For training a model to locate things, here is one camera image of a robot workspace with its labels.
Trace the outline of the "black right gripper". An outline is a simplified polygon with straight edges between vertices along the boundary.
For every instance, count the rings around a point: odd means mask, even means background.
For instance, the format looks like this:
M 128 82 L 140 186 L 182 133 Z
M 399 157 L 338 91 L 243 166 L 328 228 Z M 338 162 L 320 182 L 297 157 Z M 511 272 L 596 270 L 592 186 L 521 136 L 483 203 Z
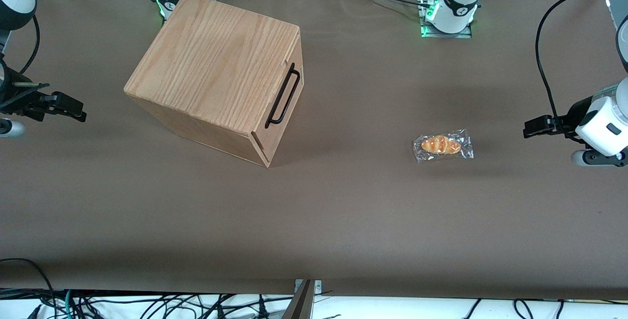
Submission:
M 40 89 L 49 87 L 48 83 L 35 82 L 9 82 L 1 84 L 0 111 L 4 115 L 26 116 L 38 122 L 42 122 L 45 115 L 52 115 L 54 109 L 58 109 L 78 122 L 87 120 L 87 113 L 83 112 L 83 102 L 72 96 L 55 91 L 49 97 L 49 103 L 45 100 L 48 96 L 40 92 Z

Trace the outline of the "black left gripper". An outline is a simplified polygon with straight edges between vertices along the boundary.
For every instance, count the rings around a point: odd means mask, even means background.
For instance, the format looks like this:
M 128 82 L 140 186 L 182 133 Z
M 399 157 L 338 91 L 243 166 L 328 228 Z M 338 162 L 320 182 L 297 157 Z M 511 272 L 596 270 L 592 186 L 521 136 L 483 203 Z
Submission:
M 532 138 L 542 135 L 564 135 L 569 139 L 580 139 L 575 129 L 582 122 L 588 112 L 594 96 L 588 96 L 573 104 L 566 115 L 559 116 L 555 127 L 555 120 L 552 116 L 538 116 L 524 123 L 524 138 Z

